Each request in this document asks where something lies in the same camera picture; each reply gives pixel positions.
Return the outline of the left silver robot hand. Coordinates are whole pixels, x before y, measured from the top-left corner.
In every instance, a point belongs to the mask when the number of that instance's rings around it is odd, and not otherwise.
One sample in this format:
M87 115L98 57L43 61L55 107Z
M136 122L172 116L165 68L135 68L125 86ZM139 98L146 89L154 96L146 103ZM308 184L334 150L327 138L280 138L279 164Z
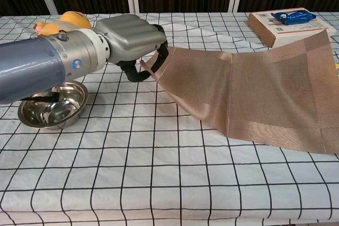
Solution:
M134 14L125 14L96 22L94 32L102 35L109 47L108 62L115 64L131 82L142 82L150 77L147 70L138 72L136 60L157 51L150 71L156 72L168 56L165 31L158 24L149 24Z

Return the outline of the stainless steel bowl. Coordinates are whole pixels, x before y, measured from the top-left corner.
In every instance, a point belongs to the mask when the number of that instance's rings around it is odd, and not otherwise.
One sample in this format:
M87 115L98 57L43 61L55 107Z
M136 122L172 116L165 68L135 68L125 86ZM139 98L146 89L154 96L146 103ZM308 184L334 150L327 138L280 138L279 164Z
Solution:
M17 114L36 129L64 129L80 117L88 100L88 89L80 82L65 82L34 94L20 103Z

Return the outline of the brown woven placemat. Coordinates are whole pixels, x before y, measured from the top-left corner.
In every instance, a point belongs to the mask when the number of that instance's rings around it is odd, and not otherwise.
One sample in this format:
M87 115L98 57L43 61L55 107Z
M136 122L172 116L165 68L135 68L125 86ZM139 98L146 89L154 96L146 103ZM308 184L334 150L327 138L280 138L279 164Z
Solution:
M268 51L168 50L152 77L225 136L339 153L339 76L326 31Z

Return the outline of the yellow plush duck toy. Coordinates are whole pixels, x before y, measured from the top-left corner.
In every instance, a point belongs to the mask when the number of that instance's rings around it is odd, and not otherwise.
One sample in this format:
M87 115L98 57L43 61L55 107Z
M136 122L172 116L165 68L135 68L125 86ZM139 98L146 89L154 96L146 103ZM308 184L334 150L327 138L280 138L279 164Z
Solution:
M91 29L92 25L88 18L81 12L67 11L58 20L52 22L37 22L34 30L38 37L53 35L59 31L72 31L77 29Z

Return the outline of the white black-checked tablecloth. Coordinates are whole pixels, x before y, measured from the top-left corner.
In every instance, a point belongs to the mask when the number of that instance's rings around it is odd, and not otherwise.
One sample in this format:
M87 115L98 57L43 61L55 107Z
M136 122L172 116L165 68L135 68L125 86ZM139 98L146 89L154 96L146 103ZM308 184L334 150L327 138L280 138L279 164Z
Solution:
M226 138L152 79L79 79L79 120L33 129L0 105L0 226L339 223L339 155Z

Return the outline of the white cardboard box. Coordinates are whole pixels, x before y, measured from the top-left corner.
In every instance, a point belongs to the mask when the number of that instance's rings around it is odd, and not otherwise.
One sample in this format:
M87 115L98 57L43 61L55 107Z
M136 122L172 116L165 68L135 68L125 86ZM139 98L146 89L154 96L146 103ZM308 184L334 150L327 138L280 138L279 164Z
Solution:
M317 15L316 19L303 24L284 25L272 17L271 13L306 10L303 7L281 10L251 12L247 23L258 37L270 48L280 47L325 30L329 37L336 35L337 29Z

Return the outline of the blue snack packet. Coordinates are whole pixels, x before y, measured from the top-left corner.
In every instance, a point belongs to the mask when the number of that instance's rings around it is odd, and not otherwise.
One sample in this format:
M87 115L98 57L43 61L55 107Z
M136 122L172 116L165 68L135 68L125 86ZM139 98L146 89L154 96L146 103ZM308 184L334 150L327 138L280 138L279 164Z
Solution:
M277 21L284 25L303 24L316 19L316 15L306 10L271 13Z

